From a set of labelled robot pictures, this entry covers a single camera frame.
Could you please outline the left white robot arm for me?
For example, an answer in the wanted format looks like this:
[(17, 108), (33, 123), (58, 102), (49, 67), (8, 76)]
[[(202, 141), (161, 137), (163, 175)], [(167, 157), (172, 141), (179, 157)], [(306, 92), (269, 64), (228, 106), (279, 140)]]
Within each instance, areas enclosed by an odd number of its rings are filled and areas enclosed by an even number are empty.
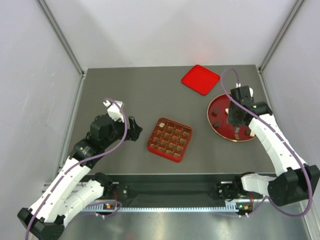
[(94, 174), (78, 192), (72, 191), (100, 159), (124, 141), (136, 141), (142, 130), (133, 116), (121, 119), (98, 115), (42, 196), (18, 212), (17, 217), (26, 228), (25, 239), (33, 235), (39, 240), (57, 240), (83, 209), (95, 205), (94, 201), (101, 197), (109, 198), (114, 191), (113, 182), (101, 172)]

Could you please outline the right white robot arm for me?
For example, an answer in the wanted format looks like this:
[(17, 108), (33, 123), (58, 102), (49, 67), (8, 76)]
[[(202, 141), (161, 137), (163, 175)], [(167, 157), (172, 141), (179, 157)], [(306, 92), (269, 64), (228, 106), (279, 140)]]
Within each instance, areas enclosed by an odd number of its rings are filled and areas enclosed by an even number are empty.
[(275, 116), (264, 101), (255, 102), (249, 86), (237, 84), (231, 89), (227, 123), (235, 127), (246, 126), (258, 138), (269, 156), (275, 177), (258, 173), (244, 173), (237, 177), (233, 192), (245, 198), (251, 192), (267, 196), (282, 207), (313, 197), (320, 170), (308, 165), (292, 148), (276, 123)]

